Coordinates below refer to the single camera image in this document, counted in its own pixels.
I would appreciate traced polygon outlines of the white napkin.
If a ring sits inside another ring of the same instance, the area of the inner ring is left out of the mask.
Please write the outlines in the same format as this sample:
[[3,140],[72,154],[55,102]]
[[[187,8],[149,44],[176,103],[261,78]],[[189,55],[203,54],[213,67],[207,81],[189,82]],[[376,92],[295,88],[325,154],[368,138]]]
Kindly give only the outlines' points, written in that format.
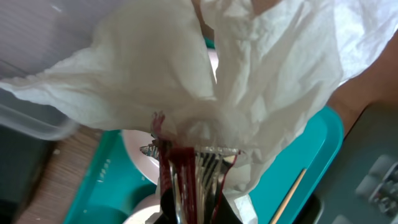
[[18,99],[97,129],[151,132],[181,146],[238,148],[225,193],[256,223],[249,192],[332,93],[397,31],[397,2],[128,1],[92,44],[53,67],[1,80]]

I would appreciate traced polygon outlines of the red stained plastic wrapper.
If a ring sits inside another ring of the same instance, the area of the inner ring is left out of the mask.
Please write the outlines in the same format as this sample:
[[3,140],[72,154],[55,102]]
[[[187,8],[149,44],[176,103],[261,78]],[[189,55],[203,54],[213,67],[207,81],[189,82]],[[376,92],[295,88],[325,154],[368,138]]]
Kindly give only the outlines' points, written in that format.
[[140,148],[159,161],[160,197],[173,189],[178,223],[213,223],[215,197],[223,192],[226,175],[241,151],[181,146],[163,133],[164,120],[163,113],[155,113],[150,127],[154,140]]

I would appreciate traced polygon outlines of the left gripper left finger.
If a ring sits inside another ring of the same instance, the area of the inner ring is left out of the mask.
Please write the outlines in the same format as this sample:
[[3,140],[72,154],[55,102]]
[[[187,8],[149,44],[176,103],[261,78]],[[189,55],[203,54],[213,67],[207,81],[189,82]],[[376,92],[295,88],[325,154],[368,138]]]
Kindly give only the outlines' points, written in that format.
[[177,214],[175,211],[174,191],[167,189],[160,198],[160,208],[162,214],[156,219],[154,224],[177,224]]

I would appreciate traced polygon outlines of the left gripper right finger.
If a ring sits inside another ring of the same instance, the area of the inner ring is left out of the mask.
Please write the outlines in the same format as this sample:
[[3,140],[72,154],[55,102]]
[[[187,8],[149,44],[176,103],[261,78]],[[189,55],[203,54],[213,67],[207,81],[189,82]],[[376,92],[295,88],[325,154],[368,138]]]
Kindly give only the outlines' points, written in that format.
[[242,224],[221,190],[215,197],[213,224]]

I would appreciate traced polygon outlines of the pink bowl with rice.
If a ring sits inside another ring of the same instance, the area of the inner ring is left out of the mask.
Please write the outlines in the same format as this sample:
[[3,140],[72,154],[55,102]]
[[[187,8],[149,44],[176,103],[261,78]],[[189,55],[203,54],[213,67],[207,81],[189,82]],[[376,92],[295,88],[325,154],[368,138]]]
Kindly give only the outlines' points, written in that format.
[[152,194],[138,203],[131,216],[123,224],[154,223],[161,213],[160,199]]

